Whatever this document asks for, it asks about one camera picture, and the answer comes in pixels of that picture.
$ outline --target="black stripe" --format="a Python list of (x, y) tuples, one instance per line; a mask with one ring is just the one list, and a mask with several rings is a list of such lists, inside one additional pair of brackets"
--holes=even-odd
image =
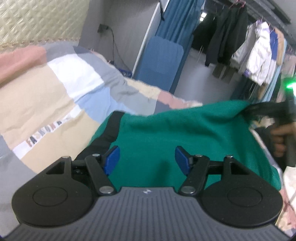
[(116, 141), (119, 133), (119, 126), (124, 112), (114, 111), (109, 117), (108, 123), (102, 135), (96, 138), (87, 148), (85, 148), (75, 160), (84, 160), (92, 154), (105, 154), (109, 149), (110, 145)]

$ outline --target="white jacket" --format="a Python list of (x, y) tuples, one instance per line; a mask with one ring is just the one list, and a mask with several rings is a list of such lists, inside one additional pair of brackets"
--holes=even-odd
[(248, 27), (246, 41), (233, 54), (231, 66), (262, 85), (269, 72), (271, 54), (268, 23), (257, 21)]

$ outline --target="quilted headboard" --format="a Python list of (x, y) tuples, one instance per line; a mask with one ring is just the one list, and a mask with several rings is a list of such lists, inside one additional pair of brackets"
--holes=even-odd
[(0, 51), (80, 38), (89, 0), (0, 0)]

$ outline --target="black cable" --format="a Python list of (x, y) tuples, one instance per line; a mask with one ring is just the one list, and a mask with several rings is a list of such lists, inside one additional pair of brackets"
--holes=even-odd
[(120, 54), (119, 54), (118, 47), (117, 47), (117, 44), (116, 44), (116, 42), (115, 42), (114, 33), (113, 33), (112, 28), (109, 27), (109, 29), (111, 30), (111, 32), (112, 32), (112, 37), (113, 37), (113, 50), (112, 50), (112, 53), (113, 53), (113, 61), (114, 61), (114, 63), (115, 63), (115, 59), (114, 59), (114, 45), (115, 45), (116, 50), (117, 50), (117, 53), (118, 53), (118, 56), (119, 56), (121, 62), (125, 65), (125, 67), (128, 69), (128, 71), (131, 72), (131, 70), (130, 70), (129, 67), (125, 64), (125, 62), (123, 61), (122, 57), (121, 57)]

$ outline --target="gray floor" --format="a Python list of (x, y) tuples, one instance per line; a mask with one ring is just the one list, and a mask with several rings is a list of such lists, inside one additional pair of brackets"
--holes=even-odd
[(210, 104), (230, 99), (238, 82), (225, 83), (212, 76), (215, 65), (205, 66), (205, 54), (198, 60), (198, 51), (191, 49), (183, 68), (175, 96)]

